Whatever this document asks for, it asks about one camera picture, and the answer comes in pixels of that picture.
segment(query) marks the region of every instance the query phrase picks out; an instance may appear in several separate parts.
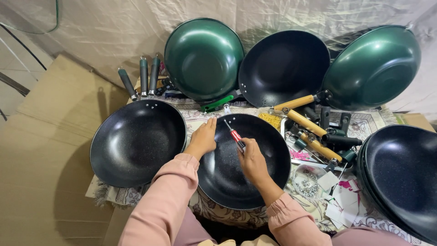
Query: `person's left hand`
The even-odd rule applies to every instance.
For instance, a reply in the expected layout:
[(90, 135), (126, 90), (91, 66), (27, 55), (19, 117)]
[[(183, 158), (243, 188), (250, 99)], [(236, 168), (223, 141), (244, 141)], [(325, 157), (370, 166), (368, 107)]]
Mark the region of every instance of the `person's left hand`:
[(215, 126), (217, 125), (217, 117), (209, 118), (207, 123), (203, 123), (191, 135), (191, 141), (185, 149), (185, 154), (194, 156), (198, 161), (200, 158), (216, 148), (214, 141)]

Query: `clear plastic container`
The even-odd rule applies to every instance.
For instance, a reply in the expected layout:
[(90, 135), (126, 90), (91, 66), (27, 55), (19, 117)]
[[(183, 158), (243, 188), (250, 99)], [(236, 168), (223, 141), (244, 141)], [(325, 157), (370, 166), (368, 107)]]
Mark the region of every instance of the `clear plastic container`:
[(308, 164), (299, 165), (294, 171), (291, 183), (299, 195), (308, 200), (323, 200), (330, 191), (324, 191), (317, 180), (326, 174), (325, 169)]

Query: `wooden handle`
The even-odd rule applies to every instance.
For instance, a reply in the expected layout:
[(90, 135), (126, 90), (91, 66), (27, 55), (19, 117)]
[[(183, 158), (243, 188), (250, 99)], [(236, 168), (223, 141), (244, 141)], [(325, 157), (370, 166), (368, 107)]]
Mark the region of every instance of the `wooden handle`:
[(309, 119), (305, 118), (304, 116), (300, 115), (296, 111), (290, 109), (290, 111), (287, 114), (287, 117), (295, 121), (297, 124), (305, 127), (310, 132), (314, 133), (315, 135), (322, 137), (323, 135), (327, 134), (327, 132), (311, 122)]
[(333, 152), (332, 150), (330, 150), (329, 148), (326, 148), (325, 146), (323, 146), (319, 141), (314, 140), (313, 142), (311, 142), (308, 139), (308, 136), (305, 133), (302, 133), (302, 135), (300, 136), (300, 138), (306, 142), (306, 144), (308, 146), (310, 146), (313, 150), (317, 151), (318, 153), (322, 154), (324, 157), (328, 158), (329, 160), (332, 158), (335, 158), (338, 160), (338, 162), (341, 162), (343, 160), (343, 158), (341, 158), (341, 156), (337, 155), (337, 153)]
[(284, 107), (287, 107), (289, 109), (294, 109), (294, 108), (300, 107), (302, 105), (309, 104), (309, 103), (311, 103), (313, 101), (314, 101), (314, 96), (313, 95), (309, 95), (309, 96), (306, 96), (306, 97), (301, 97), (301, 98), (298, 98), (298, 99), (291, 100), (289, 102), (281, 103), (281, 104), (276, 105), (275, 107), (273, 107), (273, 109), (274, 110), (279, 110), (279, 111), (282, 111), (282, 109)]

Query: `person's right hand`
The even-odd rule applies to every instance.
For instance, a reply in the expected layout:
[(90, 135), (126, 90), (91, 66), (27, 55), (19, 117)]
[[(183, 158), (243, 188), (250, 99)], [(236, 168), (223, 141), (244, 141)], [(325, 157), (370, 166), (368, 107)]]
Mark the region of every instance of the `person's right hand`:
[(239, 150), (238, 159), (241, 163), (244, 175), (249, 179), (255, 187), (258, 187), (262, 182), (271, 179), (267, 172), (266, 159), (260, 151), (255, 139), (242, 138), (246, 144), (246, 151), (242, 154)]

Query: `stack of woks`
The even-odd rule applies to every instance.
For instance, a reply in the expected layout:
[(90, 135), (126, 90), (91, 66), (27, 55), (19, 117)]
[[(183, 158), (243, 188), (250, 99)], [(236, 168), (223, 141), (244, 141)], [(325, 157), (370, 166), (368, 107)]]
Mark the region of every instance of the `stack of woks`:
[(384, 127), (361, 146), (357, 178), (366, 200), (405, 232), (437, 245), (437, 134)]

